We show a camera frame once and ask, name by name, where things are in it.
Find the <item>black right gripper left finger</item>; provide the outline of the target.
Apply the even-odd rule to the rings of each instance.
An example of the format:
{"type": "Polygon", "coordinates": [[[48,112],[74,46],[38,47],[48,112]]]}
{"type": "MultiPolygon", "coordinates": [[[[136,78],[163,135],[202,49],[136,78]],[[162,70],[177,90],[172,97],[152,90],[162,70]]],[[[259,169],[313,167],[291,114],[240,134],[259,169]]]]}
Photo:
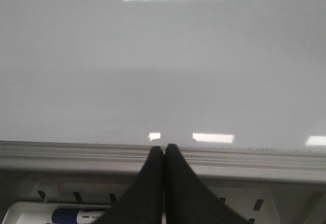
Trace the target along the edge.
{"type": "Polygon", "coordinates": [[[161,223],[164,154],[152,147],[134,182],[95,223],[161,223]]]}

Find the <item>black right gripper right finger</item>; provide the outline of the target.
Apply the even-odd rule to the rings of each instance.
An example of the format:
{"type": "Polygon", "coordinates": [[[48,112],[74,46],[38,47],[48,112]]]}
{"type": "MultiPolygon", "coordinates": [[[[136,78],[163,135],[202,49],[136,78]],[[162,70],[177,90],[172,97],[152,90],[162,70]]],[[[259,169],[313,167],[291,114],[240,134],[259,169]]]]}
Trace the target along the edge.
{"type": "Polygon", "coordinates": [[[176,144],[165,150],[165,211],[167,223],[249,223],[202,183],[176,144]]]}

